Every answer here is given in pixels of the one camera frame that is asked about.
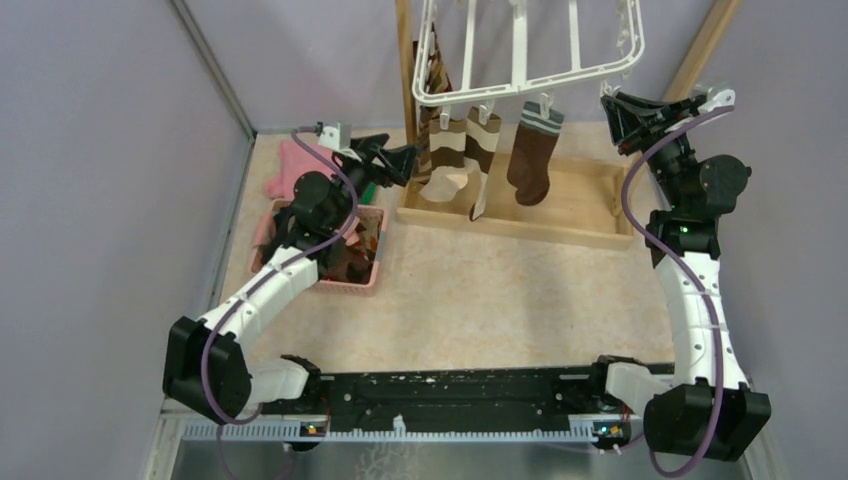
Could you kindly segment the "white clip hanger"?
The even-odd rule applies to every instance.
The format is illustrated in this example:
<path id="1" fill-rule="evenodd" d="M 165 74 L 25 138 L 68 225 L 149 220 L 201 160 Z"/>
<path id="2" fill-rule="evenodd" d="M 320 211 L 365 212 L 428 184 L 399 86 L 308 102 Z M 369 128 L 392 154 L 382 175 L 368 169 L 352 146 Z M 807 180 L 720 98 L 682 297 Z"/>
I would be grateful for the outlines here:
<path id="1" fill-rule="evenodd" d="M 435 52 L 435 26 L 440 3 L 421 3 L 418 49 L 410 78 L 410 94 L 417 105 L 439 108 L 446 117 L 456 105 L 475 104 L 481 106 L 485 113 L 489 113 L 494 109 L 496 102 L 503 98 L 539 94 L 542 111 L 547 113 L 555 90 L 615 76 L 625 77 L 641 61 L 646 50 L 641 3 L 617 1 L 614 8 L 617 17 L 617 36 L 614 42 L 616 55 L 608 60 L 586 60 L 582 43 L 588 29 L 581 25 L 579 3 L 567 1 L 564 22 L 564 49 L 567 57 L 565 65 L 546 74 L 535 74 L 530 71 L 533 34 L 530 5 L 526 1 L 509 1 L 509 24 L 501 36 L 508 42 L 509 77 L 501 83 L 477 84 L 475 55 L 479 40 L 479 5 L 478 1 L 465 3 L 460 79 L 446 93 L 430 93 L 427 87 L 429 56 Z"/>

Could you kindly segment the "dark brown grey-cuffed sock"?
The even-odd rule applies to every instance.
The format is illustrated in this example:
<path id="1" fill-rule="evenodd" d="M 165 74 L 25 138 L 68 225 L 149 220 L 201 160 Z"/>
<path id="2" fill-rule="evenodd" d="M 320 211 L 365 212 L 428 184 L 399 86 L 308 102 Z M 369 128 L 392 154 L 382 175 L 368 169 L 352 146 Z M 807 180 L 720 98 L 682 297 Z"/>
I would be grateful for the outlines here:
<path id="1" fill-rule="evenodd" d="M 555 109 L 545 117 L 540 103 L 523 104 L 507 169 L 507 181 L 516 189 L 519 205 L 537 205 L 548 195 L 548 167 L 563 123 L 564 115 Z"/>

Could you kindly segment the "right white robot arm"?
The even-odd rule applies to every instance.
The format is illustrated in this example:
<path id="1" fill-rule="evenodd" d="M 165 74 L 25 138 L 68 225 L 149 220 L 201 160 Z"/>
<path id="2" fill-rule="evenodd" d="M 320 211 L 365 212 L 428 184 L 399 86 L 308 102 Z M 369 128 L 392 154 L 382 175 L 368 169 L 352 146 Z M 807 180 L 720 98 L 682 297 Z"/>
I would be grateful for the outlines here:
<path id="1" fill-rule="evenodd" d="M 634 156 L 659 185 L 667 208 L 639 227 L 667 300 L 674 373 L 662 381 L 634 360 L 604 358 L 586 385 L 589 404 L 620 404 L 640 416 L 654 453 L 732 462 L 771 416 L 730 340 L 719 286 L 719 221 L 733 212 L 751 169 L 732 155 L 698 159 L 687 134 L 733 109 L 730 89 L 674 102 L 606 93 L 601 105 L 619 154 Z"/>

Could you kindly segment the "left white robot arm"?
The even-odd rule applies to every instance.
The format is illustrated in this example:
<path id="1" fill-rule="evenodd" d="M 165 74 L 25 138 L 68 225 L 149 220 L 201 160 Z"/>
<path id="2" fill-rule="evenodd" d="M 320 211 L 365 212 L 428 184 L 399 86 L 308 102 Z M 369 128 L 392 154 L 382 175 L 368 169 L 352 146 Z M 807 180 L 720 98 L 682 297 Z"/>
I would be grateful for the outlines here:
<path id="1" fill-rule="evenodd" d="M 292 131 L 293 142 L 329 169 L 307 171 L 293 184 L 260 270 L 240 289 L 197 319 L 183 316 L 167 337 L 164 396 L 219 424 L 244 424 L 248 405 L 283 400 L 297 413 L 319 404 L 320 386 L 305 361 L 282 356 L 250 365 L 248 350 L 299 294 L 317 284 L 338 261 L 345 236 L 355 230 L 360 197 L 371 185 L 404 186 L 420 155 L 416 144 L 388 147 L 389 134 L 351 138 L 338 128 L 315 126 L 322 155 Z"/>

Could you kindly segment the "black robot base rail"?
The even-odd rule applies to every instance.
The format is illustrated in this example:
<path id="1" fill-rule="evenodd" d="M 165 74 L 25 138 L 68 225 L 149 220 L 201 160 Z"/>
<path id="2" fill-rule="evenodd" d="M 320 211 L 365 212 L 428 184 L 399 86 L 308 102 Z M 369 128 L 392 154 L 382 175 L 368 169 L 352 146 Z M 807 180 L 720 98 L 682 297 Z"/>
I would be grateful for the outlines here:
<path id="1" fill-rule="evenodd" d="M 314 434 L 402 438 L 632 443 L 636 414 L 602 393 L 589 366 L 311 373 L 275 415 L 305 416 Z"/>

